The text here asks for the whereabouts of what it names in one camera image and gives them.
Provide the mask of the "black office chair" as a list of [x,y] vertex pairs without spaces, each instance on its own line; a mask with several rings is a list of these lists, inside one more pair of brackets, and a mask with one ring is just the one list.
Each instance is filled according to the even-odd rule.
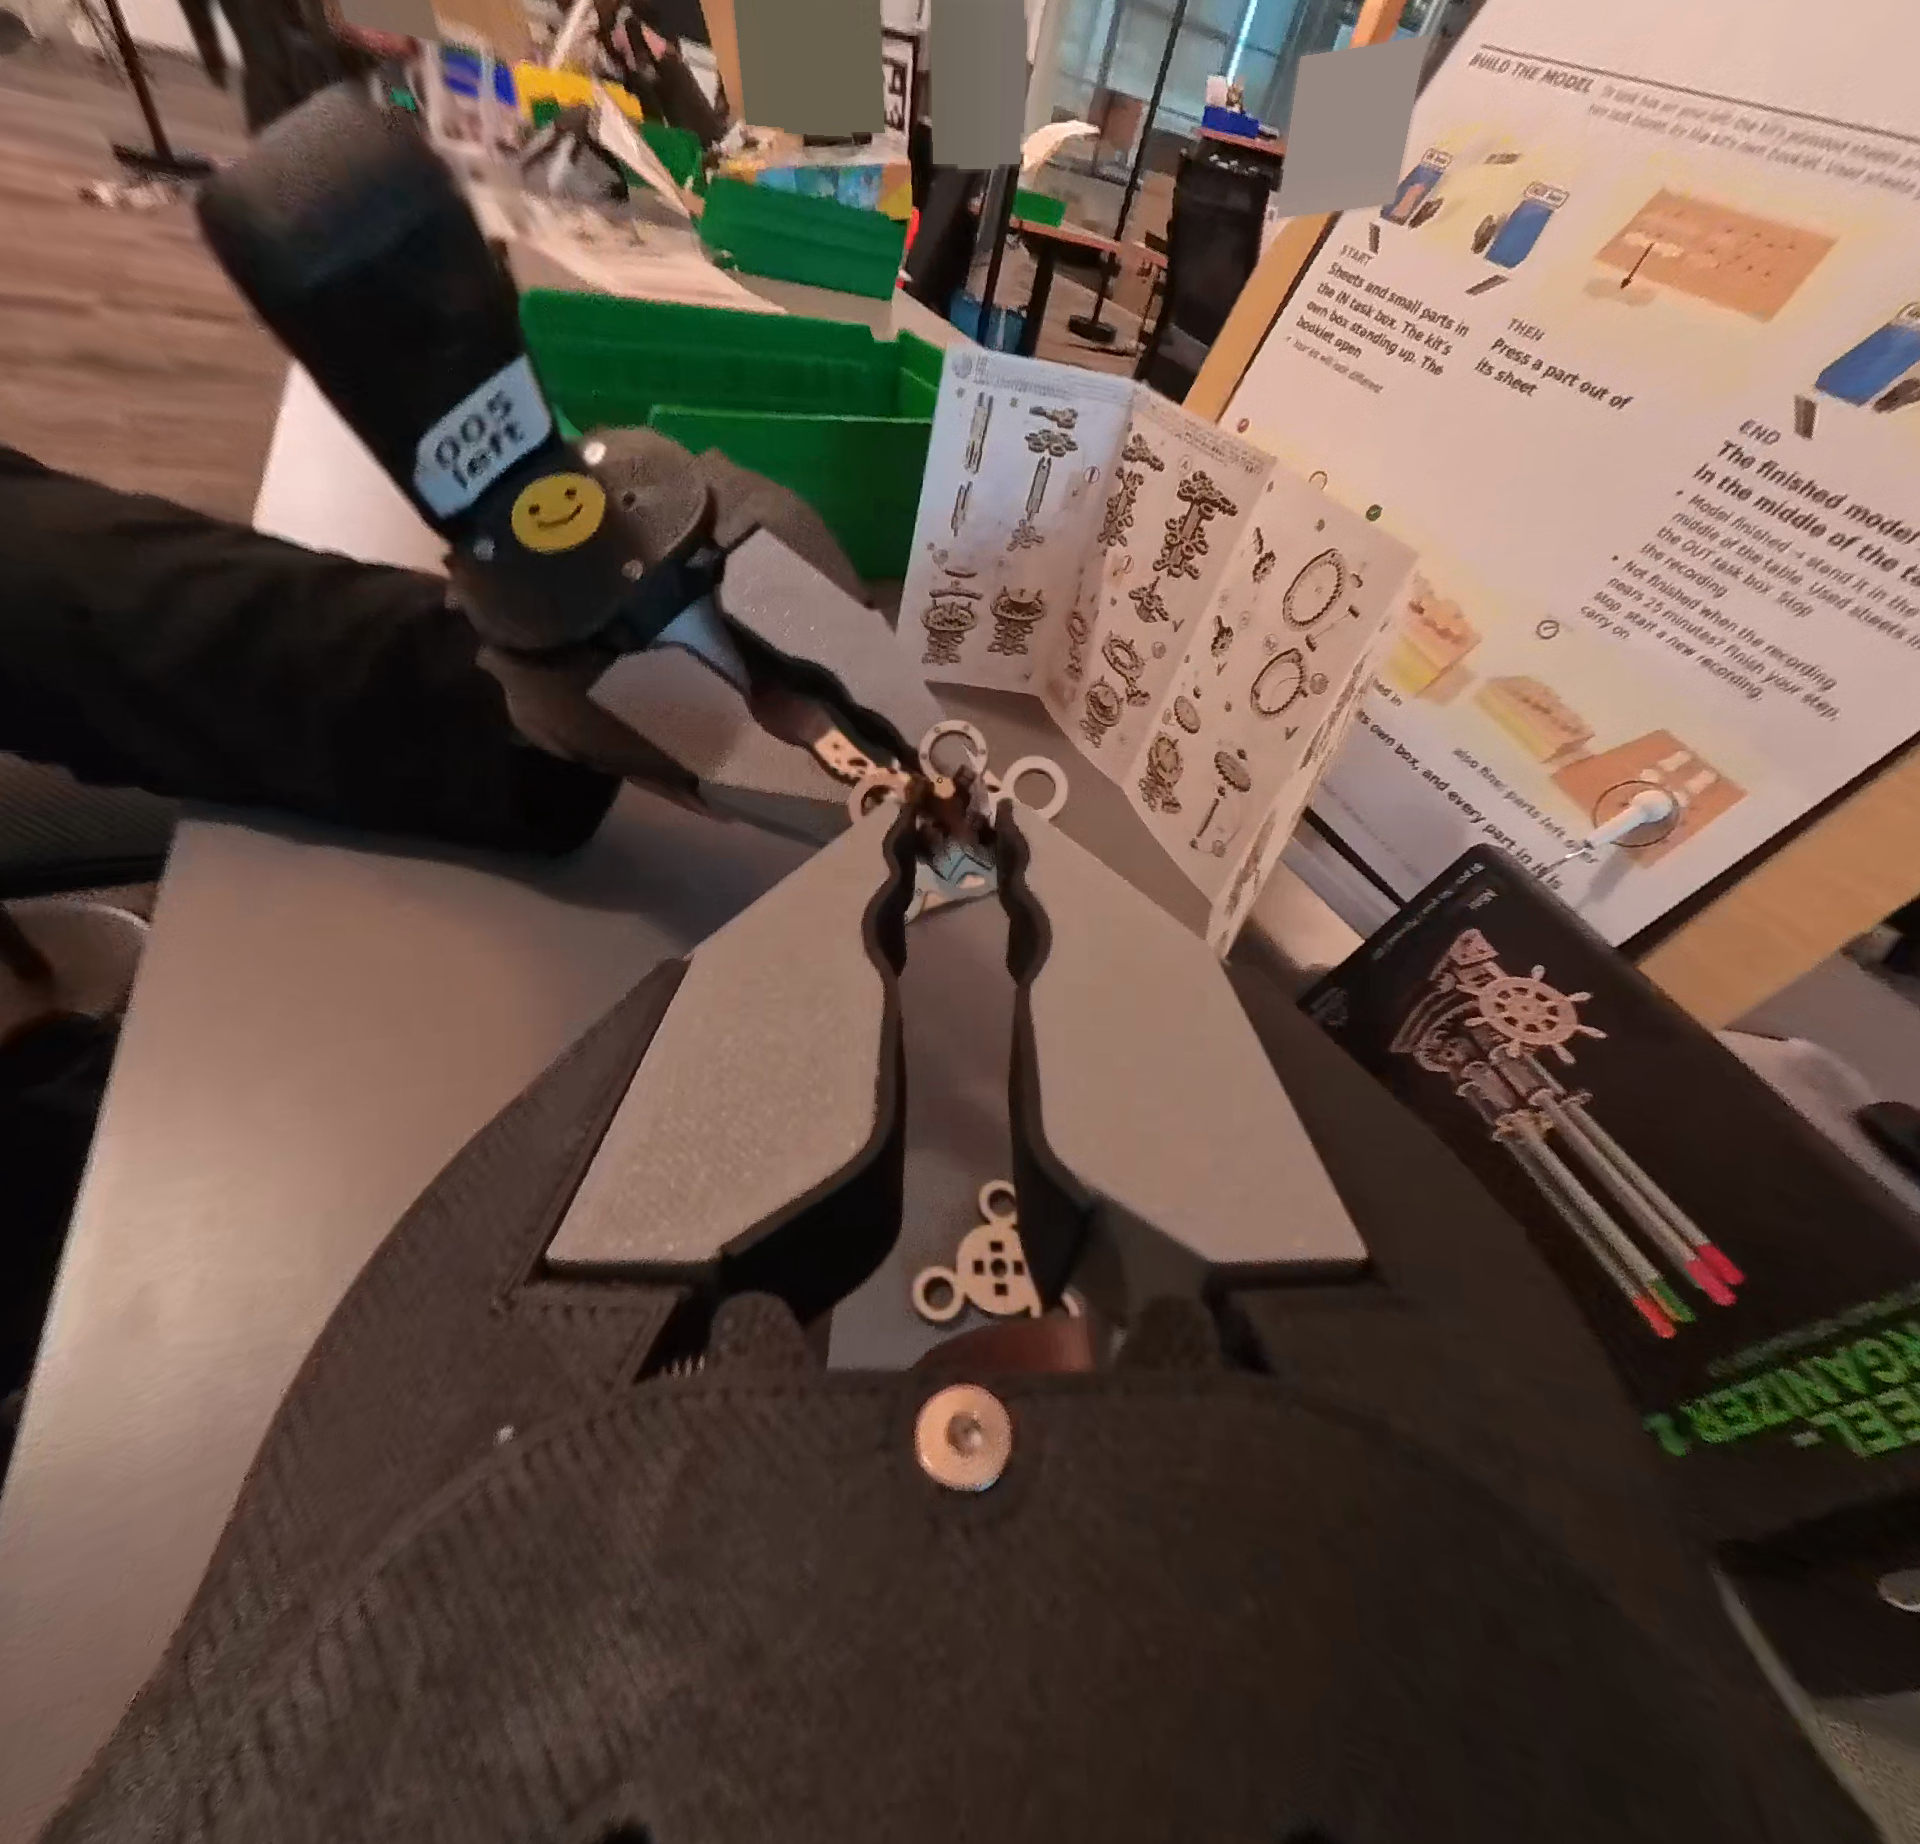
[[1145,334],[1136,379],[1184,403],[1259,258],[1279,155],[1237,145],[1186,152],[1171,177],[1162,296]]

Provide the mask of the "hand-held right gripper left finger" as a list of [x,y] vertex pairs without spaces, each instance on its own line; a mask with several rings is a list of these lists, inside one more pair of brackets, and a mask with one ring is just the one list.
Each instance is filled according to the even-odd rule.
[[698,943],[547,1243],[557,1270],[714,1270],[881,1146],[899,1042],[899,809]]

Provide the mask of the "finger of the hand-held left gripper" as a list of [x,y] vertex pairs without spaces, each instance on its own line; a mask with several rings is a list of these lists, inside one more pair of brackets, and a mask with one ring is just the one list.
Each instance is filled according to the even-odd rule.
[[741,691],[695,652],[617,658],[589,699],[688,771],[711,813],[759,828],[847,828],[850,785],[762,727]]
[[749,720],[794,746],[838,736],[876,765],[911,765],[919,676],[859,585],[807,558],[754,507],[711,500],[707,537],[719,554],[714,608]]

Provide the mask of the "yellow plastic bin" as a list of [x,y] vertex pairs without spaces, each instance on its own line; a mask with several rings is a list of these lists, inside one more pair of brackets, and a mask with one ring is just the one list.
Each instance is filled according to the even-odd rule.
[[547,122],[561,106],[591,104],[596,91],[602,91],[635,126],[646,122],[642,103],[617,79],[585,74],[577,70],[557,70],[536,61],[516,61],[510,65],[516,104],[524,122]]

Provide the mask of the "wooden model assembly with rings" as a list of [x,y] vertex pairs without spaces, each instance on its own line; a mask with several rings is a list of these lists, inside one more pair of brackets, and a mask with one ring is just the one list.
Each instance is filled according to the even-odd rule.
[[833,726],[822,727],[810,750],[827,773],[848,785],[853,821],[885,800],[915,809],[908,922],[997,894],[995,836],[1004,800],[1019,800],[1036,817],[1054,819],[1069,797],[1067,773],[1050,755],[1017,755],[995,773],[984,731],[959,720],[927,727],[908,759],[872,755]]

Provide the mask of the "person's left forearm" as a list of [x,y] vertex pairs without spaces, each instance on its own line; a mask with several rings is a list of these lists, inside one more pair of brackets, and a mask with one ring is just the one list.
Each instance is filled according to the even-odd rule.
[[539,750],[426,574],[2,450],[2,750],[163,800],[507,854],[617,780]]

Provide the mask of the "folded instruction booklet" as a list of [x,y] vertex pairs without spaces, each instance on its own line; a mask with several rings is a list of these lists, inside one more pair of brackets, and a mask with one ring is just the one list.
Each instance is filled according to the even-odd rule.
[[950,347],[899,632],[1044,701],[1237,942],[1370,688],[1412,545],[1157,391]]

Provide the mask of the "black model kit box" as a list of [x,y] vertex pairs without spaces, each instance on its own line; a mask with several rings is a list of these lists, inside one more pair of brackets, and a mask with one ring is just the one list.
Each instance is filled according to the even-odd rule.
[[1915,1498],[1915,1212],[1509,852],[1304,996],[1551,1264],[1720,1537]]

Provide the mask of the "black floor lamp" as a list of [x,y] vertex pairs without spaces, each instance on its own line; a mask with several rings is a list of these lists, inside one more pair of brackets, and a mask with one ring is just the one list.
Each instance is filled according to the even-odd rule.
[[1159,65],[1155,72],[1155,84],[1153,84],[1151,95],[1146,100],[1146,106],[1145,106],[1145,114],[1140,120],[1140,139],[1136,142],[1134,160],[1129,165],[1129,174],[1126,174],[1126,180],[1123,186],[1123,197],[1121,197],[1119,211],[1117,211],[1111,250],[1107,253],[1107,257],[1102,260],[1102,268],[1100,268],[1100,282],[1095,286],[1092,307],[1081,316],[1067,319],[1067,329],[1071,335],[1076,335],[1081,343],[1089,343],[1102,350],[1111,348],[1117,345],[1117,328],[1105,323],[1103,307],[1105,307],[1105,300],[1107,300],[1115,273],[1119,268],[1123,268],[1121,245],[1126,241],[1124,232],[1126,232],[1126,225],[1132,220],[1134,204],[1140,192],[1140,180],[1141,180],[1146,153],[1149,153],[1149,147],[1151,147],[1151,141],[1155,135],[1155,122],[1157,122],[1157,114],[1159,114],[1159,106],[1163,100],[1171,58],[1177,54],[1179,36],[1184,26],[1186,2],[1190,0],[1175,0],[1175,4],[1170,8],[1170,23],[1168,23],[1168,32],[1163,38],[1163,50],[1162,50]]

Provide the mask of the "green plastic bin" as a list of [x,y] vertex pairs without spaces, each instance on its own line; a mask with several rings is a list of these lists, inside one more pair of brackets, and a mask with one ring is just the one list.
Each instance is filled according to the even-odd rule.
[[901,345],[848,321],[527,288],[518,321],[547,399],[577,429],[656,409],[912,418]]
[[717,450],[805,499],[850,550],[908,541],[946,348],[915,331],[876,343],[859,377],[805,399],[660,399],[645,423],[685,450]]
[[835,199],[714,177],[698,236],[736,272],[885,300],[897,286],[908,225]]

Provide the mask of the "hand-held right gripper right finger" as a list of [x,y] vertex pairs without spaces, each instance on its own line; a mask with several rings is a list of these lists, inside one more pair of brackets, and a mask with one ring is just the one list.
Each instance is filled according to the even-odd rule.
[[1210,947],[1029,809],[997,817],[1007,1116],[1041,1293],[1361,1271],[1365,1241]]

